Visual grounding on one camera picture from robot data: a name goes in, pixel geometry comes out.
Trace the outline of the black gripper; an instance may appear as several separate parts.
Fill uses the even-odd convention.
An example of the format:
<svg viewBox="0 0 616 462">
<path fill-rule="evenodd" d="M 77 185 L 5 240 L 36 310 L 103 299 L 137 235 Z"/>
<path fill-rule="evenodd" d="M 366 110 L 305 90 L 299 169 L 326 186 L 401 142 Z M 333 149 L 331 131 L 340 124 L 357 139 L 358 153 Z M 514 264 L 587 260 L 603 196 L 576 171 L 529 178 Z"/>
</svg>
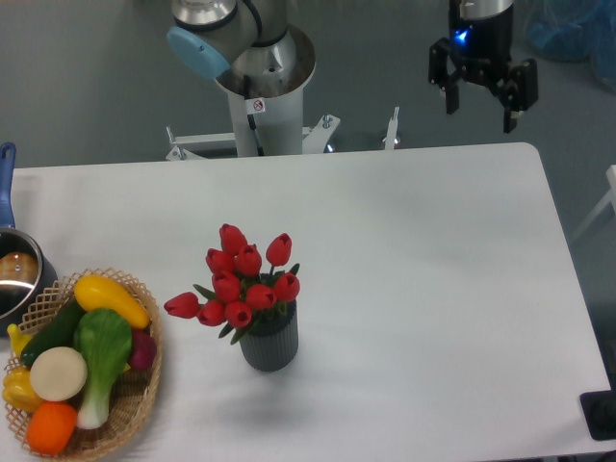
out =
<svg viewBox="0 0 616 462">
<path fill-rule="evenodd" d="M 498 89 L 505 134 L 538 101 L 537 62 L 527 59 L 511 66 L 513 12 L 511 1 L 450 1 L 449 40 L 431 45 L 428 63 L 428 81 L 445 95 L 448 115 L 459 108 L 459 80 Z"/>
</svg>

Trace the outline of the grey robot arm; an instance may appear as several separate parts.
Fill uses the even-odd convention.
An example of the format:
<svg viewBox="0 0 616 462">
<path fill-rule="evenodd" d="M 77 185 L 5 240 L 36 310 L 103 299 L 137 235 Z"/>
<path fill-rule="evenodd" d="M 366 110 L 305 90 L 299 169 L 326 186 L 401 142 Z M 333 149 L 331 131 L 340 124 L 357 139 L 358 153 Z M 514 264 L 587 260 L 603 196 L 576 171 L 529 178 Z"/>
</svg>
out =
<svg viewBox="0 0 616 462">
<path fill-rule="evenodd" d="M 283 1 L 174 1 L 171 10 L 175 56 L 244 99 L 286 95 L 312 77 L 314 47 L 289 24 Z M 510 1 L 449 2 L 449 34 L 431 45 L 427 77 L 444 93 L 448 114 L 459 107 L 460 81 L 498 98 L 506 133 L 537 101 L 537 63 L 511 59 L 513 15 Z"/>
</svg>

